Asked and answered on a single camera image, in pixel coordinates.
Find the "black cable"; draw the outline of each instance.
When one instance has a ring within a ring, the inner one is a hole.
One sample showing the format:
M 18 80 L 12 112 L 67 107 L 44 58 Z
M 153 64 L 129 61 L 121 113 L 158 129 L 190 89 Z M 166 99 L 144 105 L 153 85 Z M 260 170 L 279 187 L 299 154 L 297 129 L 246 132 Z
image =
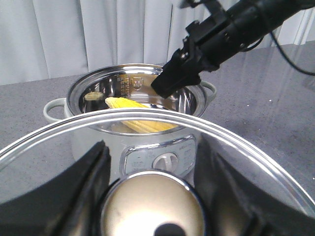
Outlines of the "black cable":
M 259 13 L 261 14 L 262 16 L 262 19 L 264 21 L 264 23 L 266 24 L 267 26 L 267 29 L 269 30 L 270 32 L 270 35 L 271 35 L 271 38 L 273 39 L 273 41 L 275 42 L 280 54 L 282 55 L 282 57 L 286 60 L 287 63 L 289 63 L 290 66 L 292 66 L 294 69 L 296 69 L 297 71 L 299 71 L 300 73 L 302 74 L 306 74 L 306 75 L 312 75 L 312 76 L 315 76 L 315 72 L 311 72 L 311 71 L 307 71 L 307 70 L 304 70 L 302 68 L 300 68 L 299 66 L 297 66 L 288 56 L 287 54 L 284 52 L 283 48 L 280 46 L 279 42 L 277 41 L 274 33 L 272 32 L 272 29 L 269 25 L 269 21 L 268 21 L 268 18 L 266 16 L 266 14 L 259 8 L 259 6 L 253 2 L 252 0 L 245 0 L 249 3 L 251 3 L 258 11 Z
M 287 56 L 287 54 L 284 52 L 283 48 L 280 46 L 279 42 L 277 41 L 275 35 L 273 32 L 270 32 L 271 38 L 274 40 L 279 52 L 281 53 L 281 55 L 283 56 L 283 58 L 287 61 L 287 63 L 290 64 L 290 66 L 292 66 L 294 69 L 296 69 L 297 71 L 306 74 L 306 75 L 312 75 L 315 76 L 315 72 L 311 72 L 311 71 L 307 71 L 302 69 L 301 67 L 297 66 L 296 64 L 294 64 L 294 62 Z
M 257 47 L 257 46 L 261 43 L 261 41 L 262 41 L 263 39 L 264 39 L 264 37 L 262 37 L 260 40 L 258 40 L 258 41 L 257 41 L 254 45 L 252 45 L 251 47 L 245 48 L 245 49 L 241 50 L 241 52 L 244 53 L 244 52 L 248 52 L 248 51 L 254 49 L 255 47 Z

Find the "control panel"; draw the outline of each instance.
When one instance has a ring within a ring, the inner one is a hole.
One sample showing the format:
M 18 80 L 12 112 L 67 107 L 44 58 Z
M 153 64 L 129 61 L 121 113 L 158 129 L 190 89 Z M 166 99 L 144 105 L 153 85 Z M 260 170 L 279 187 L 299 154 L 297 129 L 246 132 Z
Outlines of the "control panel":
M 195 156 L 196 140 L 192 134 L 159 144 L 132 146 L 122 154 L 121 172 L 158 169 L 181 176 L 193 167 Z

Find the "robotic arm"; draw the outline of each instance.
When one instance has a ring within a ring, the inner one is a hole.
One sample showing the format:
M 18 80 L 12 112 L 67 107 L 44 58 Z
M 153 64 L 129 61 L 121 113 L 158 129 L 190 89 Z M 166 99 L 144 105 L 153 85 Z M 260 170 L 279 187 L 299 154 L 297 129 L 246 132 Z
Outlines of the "robotic arm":
M 217 0 L 181 1 L 180 7 L 203 3 L 211 15 L 186 27 L 189 36 L 173 54 L 151 86 L 163 98 L 176 90 L 200 83 L 198 73 L 219 69 L 220 64 L 276 29 L 315 0 L 240 0 L 225 11 Z

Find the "pot handle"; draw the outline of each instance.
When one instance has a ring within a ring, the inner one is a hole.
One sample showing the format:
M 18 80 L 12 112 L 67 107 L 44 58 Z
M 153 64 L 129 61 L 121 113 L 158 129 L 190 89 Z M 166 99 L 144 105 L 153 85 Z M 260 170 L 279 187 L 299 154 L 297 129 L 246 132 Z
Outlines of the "pot handle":
M 210 102 L 212 102 L 216 98 L 216 96 L 217 96 L 217 89 L 216 89 L 216 87 L 213 84 L 211 84 L 211 83 L 209 83 L 207 81 L 204 81 L 204 80 L 202 80 L 200 82 L 200 85 L 205 87 L 205 88 L 207 88 L 207 89 L 210 89 L 212 91 L 212 94 L 208 95 L 207 99 L 206 99 L 207 100 L 206 101 L 206 107 L 208 107 Z
M 55 100 L 52 100 L 50 102 L 48 102 L 43 109 L 43 115 L 45 117 L 45 119 L 49 122 L 49 123 L 54 123 L 57 122 L 61 119 L 57 119 L 57 118 L 53 118 L 51 116 L 48 115 L 48 112 L 53 109 L 54 107 L 64 107 L 66 103 L 66 98 L 57 98 Z

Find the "gray countertop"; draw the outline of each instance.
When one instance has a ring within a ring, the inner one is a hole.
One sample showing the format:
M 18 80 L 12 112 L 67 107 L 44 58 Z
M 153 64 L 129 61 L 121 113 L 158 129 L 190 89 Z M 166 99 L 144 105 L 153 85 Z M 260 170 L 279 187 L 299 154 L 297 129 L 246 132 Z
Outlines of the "gray countertop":
M 284 49 L 299 66 L 315 71 L 315 41 Z M 203 118 L 266 152 L 315 199 L 315 77 L 293 70 L 276 48 L 238 54 L 201 77 L 218 89 Z M 65 97 L 78 78 L 0 86 L 0 148 L 47 125 L 44 105 Z M 52 112 L 63 117 L 61 108 Z

